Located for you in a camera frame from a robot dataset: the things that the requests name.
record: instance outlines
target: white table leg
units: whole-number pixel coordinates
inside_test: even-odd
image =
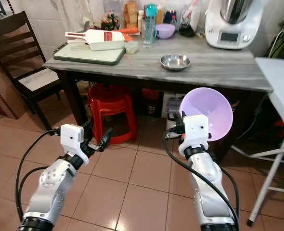
[[[273,162],[273,164],[271,166],[271,169],[270,169],[270,171],[269,171],[269,173],[267,175],[267,178],[265,179],[264,184],[263,184],[263,186],[262,186],[262,188],[261,188],[261,190],[259,192],[258,199],[257,199],[257,201],[256,201],[256,203],[255,203],[255,205],[253,207],[253,210],[252,210],[252,212],[250,214],[250,217],[249,217],[249,219],[247,221],[247,225],[248,226],[253,226],[253,223],[256,220],[256,217],[258,215],[258,211],[259,211],[259,209],[261,207],[262,202],[264,201],[264,198],[265,198],[265,195],[267,193],[267,190],[268,190],[268,188],[269,188],[269,186],[271,184],[271,181],[272,181],[274,175],[276,174],[276,171],[277,171],[277,169],[278,169],[278,167],[280,165],[280,162],[282,160],[283,155],[284,155],[284,153],[277,154],[277,156],[276,156],[276,158],[275,158],[275,160],[274,160],[274,162]]]

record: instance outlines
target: cutting board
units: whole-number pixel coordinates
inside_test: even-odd
[[[53,57],[56,60],[90,64],[116,65],[125,53],[125,48],[92,51],[85,42],[70,42],[58,48]]]

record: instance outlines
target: purple small bowl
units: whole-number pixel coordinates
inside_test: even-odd
[[[156,35],[161,39],[168,39],[174,34],[175,26],[173,24],[157,24],[156,25]]]

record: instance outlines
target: red plastic stool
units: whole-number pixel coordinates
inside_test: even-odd
[[[95,125],[93,133],[97,142],[103,136],[102,116],[112,116],[122,112],[126,113],[130,132],[112,137],[110,144],[123,143],[129,139],[136,141],[137,127],[132,109],[131,96],[125,87],[106,86],[98,83],[89,90],[89,104],[93,112]]]

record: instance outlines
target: metal bowl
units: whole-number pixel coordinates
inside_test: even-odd
[[[181,71],[190,65],[190,60],[183,54],[168,54],[160,59],[162,67],[170,71]]]

